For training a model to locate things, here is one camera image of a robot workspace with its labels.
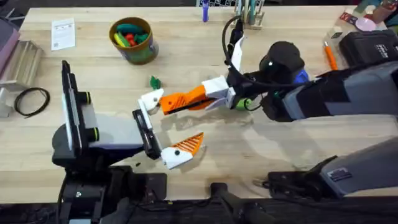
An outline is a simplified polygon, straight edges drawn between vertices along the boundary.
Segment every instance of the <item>green small object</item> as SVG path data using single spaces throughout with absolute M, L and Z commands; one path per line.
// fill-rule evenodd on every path
M 130 43 L 126 40 L 126 38 L 123 37 L 123 35 L 120 32 L 118 32 L 118 36 L 119 39 L 123 42 L 124 46 L 131 47 Z
M 236 105 L 235 109 L 237 110 L 246 110 L 244 107 L 244 101 L 245 99 L 239 100 L 238 104 Z M 253 103 L 252 100 L 247 99 L 246 100 L 246 107 L 250 106 Z
M 119 24 L 116 31 L 122 34 L 143 34 L 144 29 L 134 24 Z
M 141 44 L 142 42 L 144 42 L 147 38 L 148 38 L 148 34 L 142 34 L 142 35 L 135 35 L 134 36 L 134 41 L 137 44 Z
M 154 89 L 154 90 L 160 89 L 160 86 L 162 85 L 160 80 L 158 78 L 155 78 L 154 76 L 152 76 L 150 78 L 150 82 L 149 83 L 150 83 L 150 86 L 152 87 L 152 89 Z

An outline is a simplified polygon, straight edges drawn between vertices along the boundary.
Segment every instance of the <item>black cable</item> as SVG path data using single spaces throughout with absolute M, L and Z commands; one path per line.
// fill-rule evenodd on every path
M 35 221 L 31 222 L 0 222 L 0 224 L 46 224 L 52 215 L 55 214 L 55 211 L 47 212 L 44 217 L 37 218 Z
M 269 189 L 268 181 L 264 181 L 262 183 L 262 186 L 265 189 Z M 348 208 L 340 208 L 340 207 L 325 206 L 325 205 L 319 206 L 319 205 L 312 205 L 308 202 L 299 202 L 298 200 L 291 200 L 291 199 L 285 199 L 285 198 L 270 198 L 270 199 L 280 201 L 280 202 L 294 203 L 297 205 L 301 205 L 303 207 L 315 208 L 315 209 L 319 209 L 319 210 L 326 210 L 326 211 L 333 211 L 333 212 L 345 212 L 345 213 L 357 213 L 357 214 L 361 214 L 361 215 L 372 215 L 372 216 L 379 216 L 379 217 L 398 218 L 398 215 L 394 215 L 391 213 L 364 211 L 364 210 L 358 210 L 358 209 L 348 209 Z
M 58 194 L 58 200 L 57 200 L 57 207 L 55 209 L 55 223 L 59 224 L 60 223 L 60 211 L 61 211 L 61 203 L 62 203 L 62 194 L 63 190 L 65 189 L 65 185 L 67 183 L 67 174 L 65 174 L 65 177 L 63 178 L 60 193 Z
M 222 36 L 221 36 L 221 43 L 223 45 L 223 52 L 224 52 L 225 57 L 226 57 L 226 62 L 229 65 L 229 69 L 228 70 L 231 72 L 231 74 L 233 74 L 235 76 L 239 76 L 240 78 L 244 78 L 247 82 L 250 82 L 253 85 L 262 86 L 262 87 L 266 87 L 266 88 L 270 88 L 270 87 L 274 87 L 274 88 L 298 87 L 298 86 L 302 86 L 302 85 L 306 85 L 306 84 L 312 83 L 312 82 L 304 82 L 304 83 L 297 83 L 297 84 L 268 84 L 268 83 L 256 82 L 256 81 L 251 80 L 250 78 L 247 78 L 244 75 L 242 75 L 236 69 L 236 67 L 232 64 L 231 57 L 228 54 L 228 50 L 227 50 L 226 44 L 225 44 L 226 30 L 228 29 L 229 25 L 231 25 L 235 20 L 238 20 L 240 18 L 241 18 L 241 16 L 234 16 L 229 21 L 227 21 L 227 23 L 224 26 L 223 33 L 222 33 Z
M 212 200 L 213 200 L 213 197 L 210 197 L 210 198 L 208 198 L 206 200 L 202 200 L 202 201 L 195 202 L 195 203 L 188 203 L 187 205 L 184 205 L 184 206 L 178 207 L 178 208 L 173 207 L 173 206 L 177 206 L 177 205 L 172 205 L 170 208 L 161 208 L 161 209 L 144 208 L 143 206 L 141 206 L 141 205 L 139 205 L 137 203 L 134 203 L 134 202 L 133 202 L 133 204 L 137 208 L 139 208 L 139 209 L 141 209 L 141 210 L 143 210 L 145 212 L 169 212 L 169 211 L 179 212 L 179 211 L 182 211 L 184 209 L 192 208 L 192 207 L 201 207 L 201 208 L 206 207 L 206 206 L 208 206 L 210 204 L 210 202 Z
M 21 110 L 19 109 L 19 105 L 20 105 L 23 97 L 26 96 L 26 94 L 33 92 L 33 91 L 39 91 L 44 96 L 45 101 L 44 101 L 43 105 L 31 113 L 21 112 Z M 22 93 L 20 93 L 17 96 L 17 98 L 14 101 L 14 109 L 19 114 L 25 116 L 25 118 L 30 118 L 31 116 L 35 116 L 35 115 L 41 113 L 49 105 L 49 103 L 50 103 L 50 93 L 47 90 L 40 88 L 40 87 L 32 87 L 32 88 L 28 88 L 28 89 L 22 91 Z

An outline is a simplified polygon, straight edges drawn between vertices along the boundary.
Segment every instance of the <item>pen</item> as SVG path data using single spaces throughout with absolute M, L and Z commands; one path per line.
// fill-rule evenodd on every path
M 335 56 L 333 56 L 333 53 L 331 52 L 331 48 L 329 47 L 328 42 L 326 42 L 326 41 L 325 41 L 325 52 L 326 52 L 326 56 L 328 56 L 330 68 L 332 70 L 337 70 L 338 67 L 336 64 Z
M 203 22 L 207 22 L 209 20 L 209 0 L 203 0 L 202 3 L 202 10 L 203 10 Z

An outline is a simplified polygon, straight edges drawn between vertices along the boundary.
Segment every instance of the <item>orange marker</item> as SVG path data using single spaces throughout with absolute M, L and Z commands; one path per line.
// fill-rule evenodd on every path
M 326 56 L 328 56 L 328 61 L 330 64 L 330 68 L 332 70 L 338 70 L 337 64 L 336 64 L 336 60 L 335 60 L 335 56 L 333 56 L 333 52 L 331 51 L 331 48 L 329 47 L 328 43 L 325 41 L 325 52 L 326 52 Z

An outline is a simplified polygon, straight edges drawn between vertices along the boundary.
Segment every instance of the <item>black case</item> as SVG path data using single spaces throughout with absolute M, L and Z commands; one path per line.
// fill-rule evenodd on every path
M 339 46 L 350 67 L 398 56 L 398 38 L 389 29 L 351 32 Z

